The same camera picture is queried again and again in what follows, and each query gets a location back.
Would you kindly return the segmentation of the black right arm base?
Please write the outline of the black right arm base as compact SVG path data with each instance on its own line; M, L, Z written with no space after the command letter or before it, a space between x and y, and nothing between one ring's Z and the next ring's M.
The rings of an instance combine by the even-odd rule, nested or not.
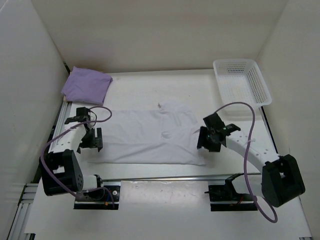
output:
M257 207L249 193L238 193L233 185L240 180L243 173L234 174L224 180L223 184L210 184L205 194L209 195L211 212L251 212Z

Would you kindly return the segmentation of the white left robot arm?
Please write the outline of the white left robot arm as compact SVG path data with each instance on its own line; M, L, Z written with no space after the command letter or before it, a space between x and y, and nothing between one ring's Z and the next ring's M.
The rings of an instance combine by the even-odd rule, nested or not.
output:
M47 196L87 193L93 200L105 194L99 175L83 175L76 154L81 149L103 148L102 129L84 125L66 130L57 138L57 144L40 157L41 178Z

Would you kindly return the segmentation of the purple t shirt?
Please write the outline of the purple t shirt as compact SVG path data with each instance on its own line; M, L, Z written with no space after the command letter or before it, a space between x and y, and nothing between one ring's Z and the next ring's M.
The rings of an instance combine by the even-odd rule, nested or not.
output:
M68 102L102 106L112 83L112 76L87 68L73 67L61 93Z

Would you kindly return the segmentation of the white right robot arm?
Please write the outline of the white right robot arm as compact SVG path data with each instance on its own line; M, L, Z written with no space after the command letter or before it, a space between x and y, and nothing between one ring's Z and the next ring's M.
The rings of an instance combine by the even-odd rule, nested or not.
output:
M271 206L278 208L305 193L298 163L290 154L282 156L261 147L234 124L212 131L205 126L200 128L198 149L219 152L221 146L247 157L246 160L260 172L260 184L252 191Z

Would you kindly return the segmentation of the white cloth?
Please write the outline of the white cloth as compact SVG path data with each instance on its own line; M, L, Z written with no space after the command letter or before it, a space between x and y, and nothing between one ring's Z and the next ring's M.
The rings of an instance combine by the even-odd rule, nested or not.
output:
M103 148L85 149L88 163L205 165L197 149L200 125L185 104L162 101L157 109L113 110L98 127Z

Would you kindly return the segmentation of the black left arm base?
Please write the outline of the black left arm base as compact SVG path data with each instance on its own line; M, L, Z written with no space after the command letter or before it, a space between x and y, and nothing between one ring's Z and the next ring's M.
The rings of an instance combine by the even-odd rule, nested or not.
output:
M109 193L102 189L98 191L93 191L89 193L77 193L74 201L73 209L74 210L118 210L119 202L121 196L121 185L112 184L104 185L107 188Z

